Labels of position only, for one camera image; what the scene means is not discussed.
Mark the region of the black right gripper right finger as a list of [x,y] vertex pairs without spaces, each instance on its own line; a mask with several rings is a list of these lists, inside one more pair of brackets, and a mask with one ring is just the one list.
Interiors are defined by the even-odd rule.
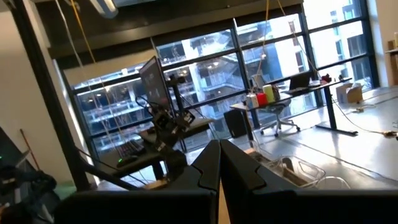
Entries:
[[228,140],[220,147],[231,224],[398,224],[398,190],[303,189]]

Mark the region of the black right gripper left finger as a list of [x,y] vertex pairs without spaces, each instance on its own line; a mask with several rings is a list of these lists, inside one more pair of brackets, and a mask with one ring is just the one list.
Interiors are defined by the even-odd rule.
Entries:
[[55,209],[54,224],[218,224],[220,158],[212,140],[162,189],[79,192]]

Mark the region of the black computer mouse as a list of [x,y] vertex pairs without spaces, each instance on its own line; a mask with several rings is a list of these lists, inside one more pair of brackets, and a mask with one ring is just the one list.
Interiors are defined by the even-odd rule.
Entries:
[[135,162],[138,158],[139,157],[135,156],[135,155],[122,157],[118,160],[116,167],[120,168],[120,167],[126,166],[132,162]]

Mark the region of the black keyboard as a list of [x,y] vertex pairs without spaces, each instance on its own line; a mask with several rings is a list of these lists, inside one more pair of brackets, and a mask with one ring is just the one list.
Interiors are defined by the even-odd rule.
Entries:
[[122,159],[130,156],[140,156],[146,152],[140,141],[128,141],[116,148]]

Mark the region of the grey office chair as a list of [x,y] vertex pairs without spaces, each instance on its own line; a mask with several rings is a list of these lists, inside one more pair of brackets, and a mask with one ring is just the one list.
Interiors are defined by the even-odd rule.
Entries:
[[281,119],[280,115],[283,110],[288,108],[291,104],[291,100],[279,101],[278,103],[272,104],[270,106],[266,106],[265,108],[260,108],[260,110],[265,111],[266,113],[270,113],[276,116],[276,120],[273,121],[268,126],[263,126],[260,128],[260,134],[264,135],[264,131],[269,128],[275,128],[274,136],[277,138],[279,136],[282,125],[295,127],[298,132],[301,131],[300,127],[295,124],[291,119]]

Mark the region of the black computer tower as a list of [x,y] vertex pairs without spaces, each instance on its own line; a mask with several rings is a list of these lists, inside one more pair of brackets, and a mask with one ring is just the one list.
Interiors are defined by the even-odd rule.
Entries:
[[239,110],[225,112],[224,119],[232,138],[239,138],[247,135],[244,118]]

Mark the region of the black standing desk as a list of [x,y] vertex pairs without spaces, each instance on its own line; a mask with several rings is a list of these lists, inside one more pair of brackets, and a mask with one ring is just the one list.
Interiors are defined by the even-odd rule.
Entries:
[[233,110],[238,110],[241,112],[242,116],[243,116],[243,120],[244,120],[244,127],[248,136],[249,141],[253,141],[254,140],[254,135],[253,135],[253,131],[252,131],[252,127],[251,124],[249,122],[248,116],[247,116],[247,112],[248,111],[252,111],[252,110],[259,110],[259,109],[263,109],[267,106],[273,106],[276,104],[279,104],[282,101],[286,101],[286,100],[290,100],[292,98],[295,98],[297,96],[300,95],[304,95],[307,93],[311,93],[313,91],[317,91],[317,90],[323,90],[324,94],[325,94],[325,99],[326,99],[326,107],[327,107],[327,112],[328,112],[328,119],[329,119],[329,125],[323,125],[323,124],[317,124],[315,127],[316,128],[321,128],[321,129],[325,129],[328,131],[334,131],[336,133],[339,134],[344,134],[347,136],[357,136],[358,132],[357,131],[346,131],[346,130],[342,130],[342,129],[338,129],[337,128],[337,124],[336,124],[336,119],[335,119],[335,112],[333,109],[333,98],[331,95],[331,91],[330,91],[330,87],[332,85],[336,85],[336,84],[340,84],[343,82],[347,82],[351,80],[351,78],[344,78],[338,82],[330,82],[328,84],[323,84],[320,85],[318,87],[314,87],[314,88],[308,88],[307,90],[302,90],[298,93],[293,93],[293,94],[287,94],[284,92],[280,92],[280,98],[278,101],[273,101],[270,102],[266,105],[262,105],[262,106],[257,106],[254,108],[248,108],[247,105],[245,105],[243,102],[239,102],[233,105],[230,105],[229,107]]

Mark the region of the white container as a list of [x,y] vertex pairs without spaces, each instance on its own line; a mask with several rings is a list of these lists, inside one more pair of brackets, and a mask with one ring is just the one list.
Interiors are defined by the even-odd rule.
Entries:
[[256,94],[250,93],[250,94],[246,95],[246,106],[249,109],[254,109],[254,108],[259,107],[259,103],[258,103]]

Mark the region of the yellow green container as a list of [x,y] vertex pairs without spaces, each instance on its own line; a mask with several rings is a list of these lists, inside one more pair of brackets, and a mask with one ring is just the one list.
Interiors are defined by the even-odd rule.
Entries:
[[266,95],[268,103],[275,102],[275,96],[274,96],[274,91],[273,91],[272,85],[270,85],[270,84],[264,85],[262,87],[262,90],[263,90],[263,93]]

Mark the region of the brown wooden stick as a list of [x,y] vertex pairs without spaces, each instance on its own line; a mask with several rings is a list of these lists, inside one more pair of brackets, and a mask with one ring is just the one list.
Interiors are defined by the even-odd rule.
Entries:
[[32,151],[32,148],[31,148],[31,146],[30,146],[30,144],[29,144],[29,142],[28,142],[28,140],[27,140],[27,138],[25,136],[25,133],[24,133],[23,129],[19,129],[19,132],[21,133],[21,135],[22,135],[22,137],[24,139],[24,142],[25,142],[25,144],[26,144],[26,146],[27,146],[27,148],[28,148],[28,150],[29,150],[29,152],[30,152],[30,154],[32,156],[32,159],[33,159],[33,161],[35,163],[35,166],[37,167],[38,170],[41,170],[41,168],[39,166],[39,163],[37,162],[37,159],[36,159],[36,157],[35,157],[35,155],[34,155],[34,153]]

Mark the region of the black open laptop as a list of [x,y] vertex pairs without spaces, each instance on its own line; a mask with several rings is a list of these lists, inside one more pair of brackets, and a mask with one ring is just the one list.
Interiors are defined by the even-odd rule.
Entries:
[[289,89],[284,91],[284,93],[293,95],[301,91],[306,91],[309,89],[311,74],[303,73],[296,75],[290,79]]

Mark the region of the black tilted monitor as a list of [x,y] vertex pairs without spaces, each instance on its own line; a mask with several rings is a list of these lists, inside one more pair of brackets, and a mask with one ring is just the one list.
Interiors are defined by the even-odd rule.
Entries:
[[169,92],[156,56],[144,64],[139,70],[139,76],[146,91],[147,101],[167,110],[170,109]]

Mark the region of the cardboard box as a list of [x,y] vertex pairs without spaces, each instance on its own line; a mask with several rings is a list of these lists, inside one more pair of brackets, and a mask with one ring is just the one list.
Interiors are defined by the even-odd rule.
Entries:
[[362,84],[345,83],[336,87],[336,97],[339,103],[359,103],[363,101]]

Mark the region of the large glass window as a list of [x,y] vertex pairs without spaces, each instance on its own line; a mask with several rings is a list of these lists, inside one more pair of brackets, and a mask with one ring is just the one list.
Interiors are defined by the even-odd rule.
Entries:
[[[184,107],[212,119],[210,130],[188,138],[182,149],[198,149],[211,137],[229,137],[224,114],[244,99],[258,76],[277,82],[282,90],[291,88],[292,77],[301,73],[317,79],[348,77],[372,88],[365,3],[304,0],[302,12],[284,9],[274,19],[234,20],[214,31],[156,43],[164,75],[185,78],[178,87]],[[144,64],[121,57],[65,70],[96,152],[137,139],[151,127],[150,114],[142,107],[146,93],[139,70]]]

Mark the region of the wooden shelf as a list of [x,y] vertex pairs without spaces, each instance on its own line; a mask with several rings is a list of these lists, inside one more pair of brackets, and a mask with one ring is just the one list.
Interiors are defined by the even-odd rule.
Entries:
[[390,58],[392,74],[389,77],[390,85],[398,85],[398,32],[394,32],[394,39],[387,43],[385,54]]

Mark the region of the white ceiling lamp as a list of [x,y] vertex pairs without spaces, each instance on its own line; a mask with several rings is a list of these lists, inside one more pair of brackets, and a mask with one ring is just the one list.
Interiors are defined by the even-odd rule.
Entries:
[[118,9],[113,0],[90,0],[90,2],[104,18],[112,19],[118,14]]

